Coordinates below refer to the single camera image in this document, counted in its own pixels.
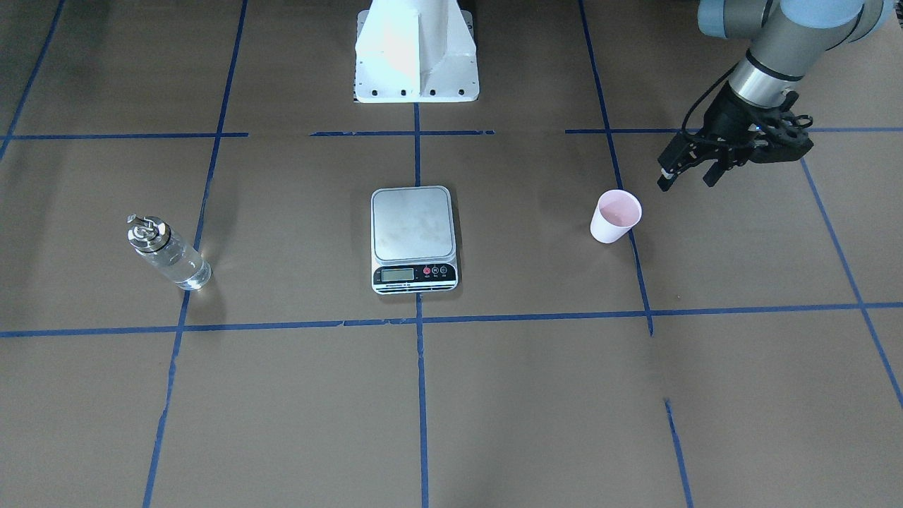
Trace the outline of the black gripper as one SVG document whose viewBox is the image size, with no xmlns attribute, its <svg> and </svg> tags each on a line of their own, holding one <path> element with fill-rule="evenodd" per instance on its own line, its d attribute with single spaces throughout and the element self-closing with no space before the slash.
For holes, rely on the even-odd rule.
<svg viewBox="0 0 903 508">
<path fill-rule="evenodd" d="M 659 190 L 667 192 L 681 174 L 709 159 L 717 159 L 703 177 L 709 188 L 716 186 L 734 165 L 747 161 L 775 163 L 777 145 L 773 139 L 768 135 L 756 134 L 750 128 L 761 126 L 765 116 L 776 112 L 777 107 L 749 102 L 738 96 L 731 85 L 723 85 L 703 114 L 702 128 L 693 134 L 686 130 L 686 125 L 681 125 L 681 130 L 659 155 Z"/>
</svg>

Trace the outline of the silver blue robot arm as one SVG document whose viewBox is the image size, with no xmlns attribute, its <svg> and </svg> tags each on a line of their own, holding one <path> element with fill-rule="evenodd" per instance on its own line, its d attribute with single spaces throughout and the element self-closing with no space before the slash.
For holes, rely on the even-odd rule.
<svg viewBox="0 0 903 508">
<path fill-rule="evenodd" d="M 748 163 L 788 163 L 812 147 L 813 120 L 796 115 L 797 87 L 830 49 L 875 32 L 892 1 L 702 1 L 698 28 L 710 37 L 745 39 L 737 64 L 706 91 L 713 97 L 697 132 L 681 126 L 658 157 L 657 184 L 667 192 L 684 171 L 709 161 L 703 180 L 715 186 Z"/>
</svg>

